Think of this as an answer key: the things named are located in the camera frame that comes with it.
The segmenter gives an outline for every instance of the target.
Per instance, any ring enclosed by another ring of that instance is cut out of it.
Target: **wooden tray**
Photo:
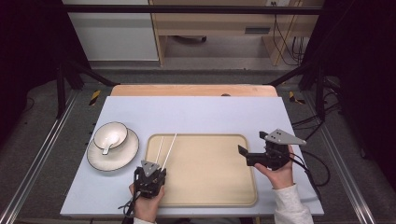
[[[173,133],[148,140],[147,161],[163,166]],[[257,200],[254,175],[238,145],[248,148],[240,134],[177,134],[168,161],[162,206],[251,206]]]

